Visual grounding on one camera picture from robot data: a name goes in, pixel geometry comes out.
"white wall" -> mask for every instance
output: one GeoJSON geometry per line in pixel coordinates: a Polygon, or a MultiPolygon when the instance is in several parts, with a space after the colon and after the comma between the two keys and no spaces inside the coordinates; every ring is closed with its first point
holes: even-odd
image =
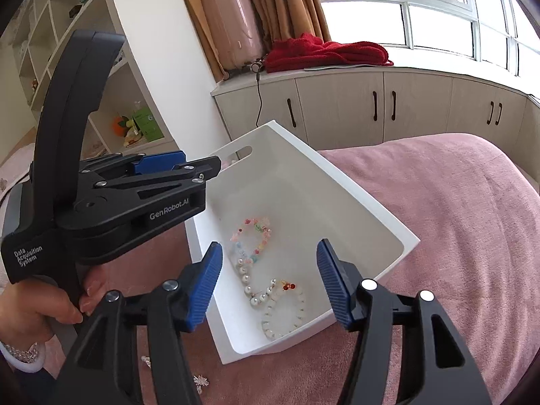
{"type": "Polygon", "coordinates": [[[107,5],[115,28],[128,39],[139,76],[188,160],[228,143],[210,96],[215,81],[184,0],[107,0],[107,5]]]}
{"type": "Polygon", "coordinates": [[[11,46],[0,46],[0,162],[35,126],[11,46]]]}

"window frame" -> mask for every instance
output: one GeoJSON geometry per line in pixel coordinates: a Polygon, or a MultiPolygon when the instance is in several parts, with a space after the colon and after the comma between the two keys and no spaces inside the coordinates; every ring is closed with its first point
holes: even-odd
{"type": "Polygon", "coordinates": [[[417,49],[424,49],[424,50],[433,50],[433,51],[437,51],[441,53],[457,54],[455,52],[441,50],[438,48],[415,46],[413,44],[412,26],[411,26],[409,7],[420,6],[420,7],[425,7],[428,9],[439,10],[443,13],[447,13],[449,15],[464,18],[471,22],[473,57],[462,55],[462,54],[459,54],[459,56],[463,56],[469,59],[474,59],[478,62],[482,61],[482,44],[481,44],[481,38],[480,38],[480,25],[481,24],[490,28],[494,32],[498,32],[499,34],[507,38],[506,70],[509,71],[510,74],[517,77],[519,73],[519,51],[518,51],[519,44],[521,44],[522,46],[540,55],[540,50],[536,50],[530,45],[521,42],[517,38],[516,18],[514,16],[514,6],[512,3],[512,0],[501,0],[503,14],[504,14],[504,22],[506,25],[505,31],[501,31],[500,29],[494,28],[488,23],[484,23],[480,21],[477,7],[476,7],[476,0],[466,0],[466,3],[461,3],[457,0],[321,0],[321,1],[322,2],[326,2],[326,1],[380,1],[380,2],[391,2],[391,3],[400,4],[402,19],[403,19],[403,28],[405,31],[405,45],[383,44],[389,47],[402,47],[402,48],[409,48],[411,50],[414,50],[415,48],[417,48],[417,49]]]}

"red cloth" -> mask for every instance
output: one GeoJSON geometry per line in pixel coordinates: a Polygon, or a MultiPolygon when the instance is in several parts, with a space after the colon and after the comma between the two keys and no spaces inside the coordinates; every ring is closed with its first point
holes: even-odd
{"type": "Polygon", "coordinates": [[[323,65],[394,65],[388,60],[388,52],[379,44],[368,41],[340,44],[322,39],[309,33],[299,38],[274,42],[274,48],[266,56],[266,72],[299,70],[323,65]]]}

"cabinet door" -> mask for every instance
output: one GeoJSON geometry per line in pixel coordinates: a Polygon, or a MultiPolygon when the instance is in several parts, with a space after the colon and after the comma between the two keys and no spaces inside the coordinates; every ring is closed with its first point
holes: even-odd
{"type": "Polygon", "coordinates": [[[452,78],[384,73],[384,141],[446,132],[452,78]]]}
{"type": "Polygon", "coordinates": [[[505,154],[508,154],[516,143],[526,103],[525,96],[504,88],[497,89],[493,113],[494,129],[490,141],[505,154]]]}
{"type": "Polygon", "coordinates": [[[296,80],[309,145],[315,150],[382,143],[382,73],[296,80]]]}
{"type": "MultiPolygon", "coordinates": [[[[299,139],[307,143],[300,99],[294,79],[260,85],[263,109],[259,125],[275,120],[299,139]]],[[[231,138],[255,129],[260,101],[257,87],[243,88],[215,97],[231,138]]]]}
{"type": "Polygon", "coordinates": [[[454,78],[447,132],[464,132],[492,141],[497,91],[493,85],[454,78]]]}
{"type": "Polygon", "coordinates": [[[540,108],[530,99],[525,105],[523,122],[516,144],[508,156],[515,164],[540,182],[540,108]]]}

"pink suitcase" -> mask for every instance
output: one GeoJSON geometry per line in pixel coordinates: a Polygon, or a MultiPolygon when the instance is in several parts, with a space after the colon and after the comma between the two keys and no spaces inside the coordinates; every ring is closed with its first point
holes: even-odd
{"type": "Polygon", "coordinates": [[[264,54],[251,0],[201,0],[219,61],[239,69],[264,54]]]}

